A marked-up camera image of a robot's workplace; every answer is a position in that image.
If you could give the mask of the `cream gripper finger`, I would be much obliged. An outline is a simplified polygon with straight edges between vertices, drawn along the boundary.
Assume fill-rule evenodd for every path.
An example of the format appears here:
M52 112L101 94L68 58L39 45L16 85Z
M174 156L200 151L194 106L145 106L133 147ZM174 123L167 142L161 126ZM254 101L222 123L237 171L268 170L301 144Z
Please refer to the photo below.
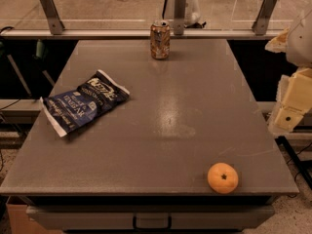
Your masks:
M272 53L284 53L287 49L288 34L289 29L285 28L265 45L265 50Z
M312 108L312 69L301 67L292 76L283 75L276 100L277 115L273 123L291 132Z

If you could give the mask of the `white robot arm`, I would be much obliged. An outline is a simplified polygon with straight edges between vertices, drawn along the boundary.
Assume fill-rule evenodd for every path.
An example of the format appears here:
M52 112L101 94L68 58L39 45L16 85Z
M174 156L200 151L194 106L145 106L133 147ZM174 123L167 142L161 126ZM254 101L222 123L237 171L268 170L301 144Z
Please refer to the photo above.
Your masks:
M312 108L312 12L302 11L290 27L266 44L265 50L285 53L287 62L297 67L291 76L281 76L268 120L272 133L292 132Z

